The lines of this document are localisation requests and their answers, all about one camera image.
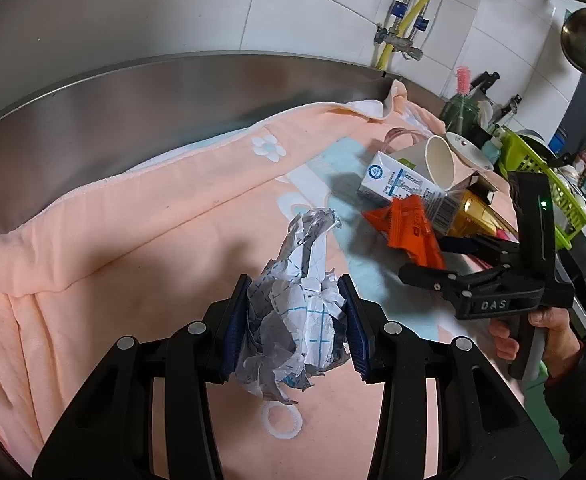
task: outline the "blue logo on carton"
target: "blue logo on carton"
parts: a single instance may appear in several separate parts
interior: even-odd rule
[[[373,164],[372,166],[369,167],[369,176],[371,178],[382,178],[382,168],[380,166],[378,166],[377,164]]]

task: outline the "white flower pattern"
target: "white flower pattern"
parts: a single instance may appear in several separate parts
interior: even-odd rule
[[[265,156],[273,162],[278,162],[281,157],[287,154],[287,150],[271,134],[263,137],[253,137],[251,142],[253,143],[253,152],[255,155]]]

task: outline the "silver screw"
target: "silver screw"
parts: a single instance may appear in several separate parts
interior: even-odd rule
[[[118,339],[118,348],[120,350],[128,350],[132,348],[135,344],[135,339],[133,339],[130,335],[125,335],[124,337],[120,337]]]
[[[202,323],[201,321],[193,321],[189,325],[187,330],[189,331],[189,334],[198,335],[206,332],[207,326],[205,323]]]
[[[467,339],[466,337],[458,337],[455,339],[455,346],[457,346],[460,350],[468,352],[471,348],[473,348],[473,343],[471,343],[471,339]]]
[[[384,323],[384,332],[391,335],[398,335],[402,332],[402,325],[400,325],[400,323],[396,323],[395,321],[388,321]]]

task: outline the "yellow hose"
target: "yellow hose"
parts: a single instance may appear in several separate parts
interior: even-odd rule
[[[402,36],[404,34],[409,25],[413,23],[413,20],[420,12],[420,9],[422,9],[424,4],[428,1],[429,0],[419,0],[413,7],[411,7],[411,10],[409,10],[407,15],[400,22],[397,30],[394,31],[398,36]],[[387,43],[384,47],[384,50],[382,51],[382,54],[379,56],[379,60],[375,67],[380,70],[386,70],[388,65],[388,59],[391,57],[392,52],[393,45]]]

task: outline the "barcode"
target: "barcode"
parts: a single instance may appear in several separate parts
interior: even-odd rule
[[[459,205],[458,201],[453,197],[445,196],[439,204],[435,218],[431,222],[433,229],[445,235],[453,223]]]

